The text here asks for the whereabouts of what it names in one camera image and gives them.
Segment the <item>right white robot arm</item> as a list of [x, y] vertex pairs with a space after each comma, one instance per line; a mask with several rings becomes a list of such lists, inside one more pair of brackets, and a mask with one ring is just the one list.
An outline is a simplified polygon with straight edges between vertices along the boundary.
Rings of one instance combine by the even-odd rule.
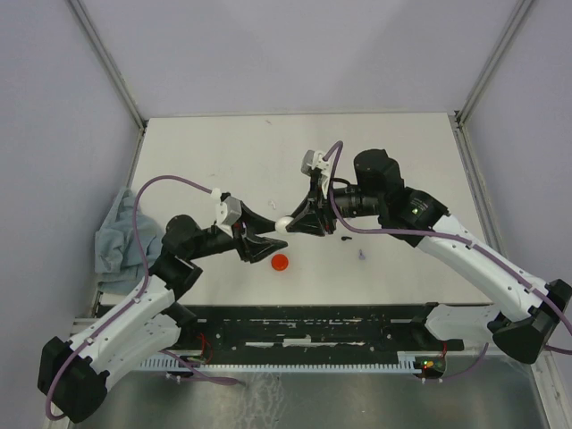
[[561, 279], [547, 282], [511, 263], [468, 231], [430, 194], [406, 186], [398, 162], [383, 149], [368, 149], [353, 161], [356, 183], [334, 188], [342, 144], [327, 152], [309, 150], [301, 171], [309, 177], [306, 198], [276, 222], [280, 233], [323, 237], [337, 223], [361, 233], [349, 218], [376, 217], [373, 235], [389, 235], [435, 257], [480, 290], [486, 306], [432, 304], [410, 327], [420, 349], [440, 341], [492, 343], [516, 361], [531, 365], [549, 348], [556, 327], [571, 325], [565, 311], [571, 287]]

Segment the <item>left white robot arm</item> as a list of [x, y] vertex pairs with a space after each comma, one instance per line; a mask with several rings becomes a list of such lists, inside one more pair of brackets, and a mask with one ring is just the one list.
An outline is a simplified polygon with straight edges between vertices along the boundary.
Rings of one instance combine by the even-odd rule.
[[179, 304], [202, 274], [195, 260], [226, 251], [254, 264], [286, 247], [268, 233], [286, 233], [291, 217], [268, 220], [240, 200], [227, 197], [215, 206], [214, 224], [202, 229], [188, 215], [166, 225], [159, 258], [143, 281], [103, 317], [64, 341], [54, 337], [41, 352], [38, 388], [53, 408], [80, 423], [104, 402], [130, 370], [172, 345], [186, 349], [198, 337], [196, 316]]

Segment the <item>red earbud charging case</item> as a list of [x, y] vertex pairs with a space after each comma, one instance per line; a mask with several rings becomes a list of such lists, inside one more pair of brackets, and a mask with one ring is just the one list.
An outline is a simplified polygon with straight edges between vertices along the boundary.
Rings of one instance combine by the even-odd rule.
[[284, 254], [275, 254], [271, 259], [271, 267], [277, 271], [282, 272], [286, 270], [290, 265], [290, 260]]

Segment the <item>white earbud charging case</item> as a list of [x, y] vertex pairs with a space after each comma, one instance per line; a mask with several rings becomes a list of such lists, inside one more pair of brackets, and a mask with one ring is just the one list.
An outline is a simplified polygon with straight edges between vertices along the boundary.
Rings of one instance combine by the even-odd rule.
[[292, 221], [293, 218], [291, 216], [281, 217], [274, 224], [275, 231], [280, 233], [281, 235], [289, 234], [288, 226], [291, 224]]

